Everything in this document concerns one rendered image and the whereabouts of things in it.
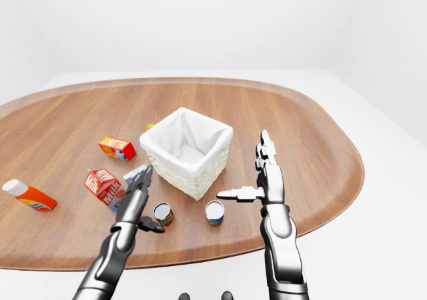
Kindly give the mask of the blue and yellow labelled tin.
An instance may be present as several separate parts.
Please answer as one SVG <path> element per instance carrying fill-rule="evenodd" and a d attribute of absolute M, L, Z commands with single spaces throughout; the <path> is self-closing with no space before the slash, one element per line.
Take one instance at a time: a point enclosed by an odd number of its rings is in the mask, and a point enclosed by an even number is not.
<path fill-rule="evenodd" d="M 206 205 L 205 213 L 207 222 L 211 226 L 217 226 L 224 220 L 225 209 L 221 202 L 213 200 Z"/>

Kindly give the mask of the white lined wicker basket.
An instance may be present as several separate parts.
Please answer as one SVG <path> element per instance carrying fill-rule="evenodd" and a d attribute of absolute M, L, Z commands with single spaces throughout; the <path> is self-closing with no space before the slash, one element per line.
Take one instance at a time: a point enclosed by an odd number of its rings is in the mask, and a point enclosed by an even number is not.
<path fill-rule="evenodd" d="M 226 167 L 232 137 L 229 125 L 181 107 L 139 142 L 157 174 L 198 201 Z"/>

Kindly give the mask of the silver robot right hand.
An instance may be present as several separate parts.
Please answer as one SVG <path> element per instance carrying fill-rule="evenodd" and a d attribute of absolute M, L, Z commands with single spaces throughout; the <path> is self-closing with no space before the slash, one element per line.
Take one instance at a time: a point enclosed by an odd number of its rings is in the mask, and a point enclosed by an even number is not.
<path fill-rule="evenodd" d="M 240 189 L 220 191 L 216 197 L 227 200 L 235 199 L 237 202 L 253 202 L 261 199 L 263 205 L 284 203 L 284 180 L 275 156 L 274 142 L 270 139 L 268 131 L 263 129 L 260 142 L 256 145 L 257 187 L 243 186 Z"/>

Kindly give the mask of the silver robot left hand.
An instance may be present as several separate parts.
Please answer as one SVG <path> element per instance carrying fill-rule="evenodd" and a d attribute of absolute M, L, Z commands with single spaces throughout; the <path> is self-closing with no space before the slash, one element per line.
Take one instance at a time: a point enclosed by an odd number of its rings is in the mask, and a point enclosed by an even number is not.
<path fill-rule="evenodd" d="M 147 188 L 151 184 L 153 173 L 152 165 L 149 165 L 143 174 L 139 173 L 131 184 L 128 185 L 125 197 L 121 200 L 115 221 L 126 222 L 136 225 L 143 231 L 153 231 L 164 233 L 165 229 L 148 216 L 141 216 L 141 213 L 148 200 Z"/>

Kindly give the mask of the red butter box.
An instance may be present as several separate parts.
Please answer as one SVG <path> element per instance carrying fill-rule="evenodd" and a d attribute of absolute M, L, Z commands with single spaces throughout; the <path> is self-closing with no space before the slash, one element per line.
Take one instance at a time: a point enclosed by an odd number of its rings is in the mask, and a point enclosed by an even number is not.
<path fill-rule="evenodd" d="M 99 146 L 106 155 L 124 161 L 131 160 L 136 154 L 130 141 L 116 137 L 105 137 L 99 142 Z"/>

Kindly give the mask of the pale blue box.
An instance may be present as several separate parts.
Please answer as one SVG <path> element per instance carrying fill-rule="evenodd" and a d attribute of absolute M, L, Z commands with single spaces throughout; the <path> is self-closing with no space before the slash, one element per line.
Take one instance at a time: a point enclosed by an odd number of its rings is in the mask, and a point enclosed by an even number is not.
<path fill-rule="evenodd" d="M 129 173 L 126 173 L 123 176 L 125 182 L 127 184 L 131 184 L 137 175 L 145 173 L 146 167 L 147 167 L 146 164 L 143 164 L 143 165 L 137 167 L 136 169 L 130 171 Z"/>

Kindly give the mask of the red and green labelled tin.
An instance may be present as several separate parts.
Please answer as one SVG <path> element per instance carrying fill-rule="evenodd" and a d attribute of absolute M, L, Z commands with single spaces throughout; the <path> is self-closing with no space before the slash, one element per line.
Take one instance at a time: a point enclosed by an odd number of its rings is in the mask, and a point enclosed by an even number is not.
<path fill-rule="evenodd" d="M 153 216 L 162 226 L 168 226 L 173 222 L 174 214 L 168 203 L 158 203 L 153 209 Z"/>

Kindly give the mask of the orange bottle with white cap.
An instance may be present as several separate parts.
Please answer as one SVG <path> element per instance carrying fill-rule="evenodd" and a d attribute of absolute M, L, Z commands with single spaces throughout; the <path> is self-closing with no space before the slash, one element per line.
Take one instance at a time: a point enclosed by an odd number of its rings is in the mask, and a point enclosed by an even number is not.
<path fill-rule="evenodd" d="M 57 202 L 42 191 L 24 184 L 20 180 L 12 179 L 2 186 L 2 190 L 8 192 L 16 200 L 26 204 L 36 211 L 46 212 L 52 210 Z"/>

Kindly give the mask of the red milk carton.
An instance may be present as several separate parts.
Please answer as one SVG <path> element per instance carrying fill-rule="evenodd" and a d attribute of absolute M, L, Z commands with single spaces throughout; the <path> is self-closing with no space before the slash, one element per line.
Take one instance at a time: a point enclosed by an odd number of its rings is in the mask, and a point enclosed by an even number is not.
<path fill-rule="evenodd" d="M 107 169 L 89 171 L 84 185 L 110 210 L 117 212 L 125 190 Z"/>

